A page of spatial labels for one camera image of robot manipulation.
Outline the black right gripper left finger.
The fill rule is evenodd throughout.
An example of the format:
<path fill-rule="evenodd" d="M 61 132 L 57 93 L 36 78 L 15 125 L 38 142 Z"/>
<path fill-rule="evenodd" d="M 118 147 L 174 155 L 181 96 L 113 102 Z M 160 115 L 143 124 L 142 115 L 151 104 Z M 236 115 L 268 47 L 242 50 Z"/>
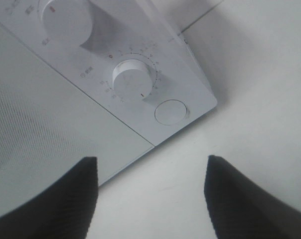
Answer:
<path fill-rule="evenodd" d="M 98 162 L 84 157 L 54 184 L 0 217 L 0 239 L 84 239 L 98 200 Z"/>

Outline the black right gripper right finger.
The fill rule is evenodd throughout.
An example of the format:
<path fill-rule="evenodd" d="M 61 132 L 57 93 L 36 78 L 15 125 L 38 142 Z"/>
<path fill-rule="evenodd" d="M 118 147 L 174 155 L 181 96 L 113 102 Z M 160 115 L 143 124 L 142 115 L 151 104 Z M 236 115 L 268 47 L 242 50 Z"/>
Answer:
<path fill-rule="evenodd" d="M 204 197 L 219 239 L 301 239 L 301 212 L 220 156 L 208 157 Z"/>

